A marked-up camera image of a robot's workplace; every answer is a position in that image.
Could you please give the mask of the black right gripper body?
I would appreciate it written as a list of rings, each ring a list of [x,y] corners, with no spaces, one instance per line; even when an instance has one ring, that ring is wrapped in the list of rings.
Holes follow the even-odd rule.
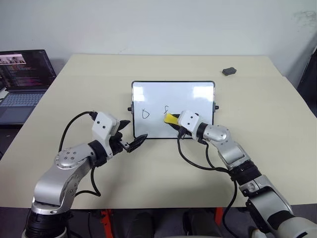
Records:
[[[192,134],[186,128],[179,126],[179,130],[177,131],[177,138],[192,138]]]

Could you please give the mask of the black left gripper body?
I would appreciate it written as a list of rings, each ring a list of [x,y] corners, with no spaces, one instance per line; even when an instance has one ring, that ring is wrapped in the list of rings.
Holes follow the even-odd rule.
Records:
[[[121,153],[123,150],[126,150],[127,142],[124,142],[122,140],[122,133],[118,131],[118,129],[115,131],[115,134],[112,135],[109,139],[109,145],[112,150],[112,154],[116,155],[118,153]]]

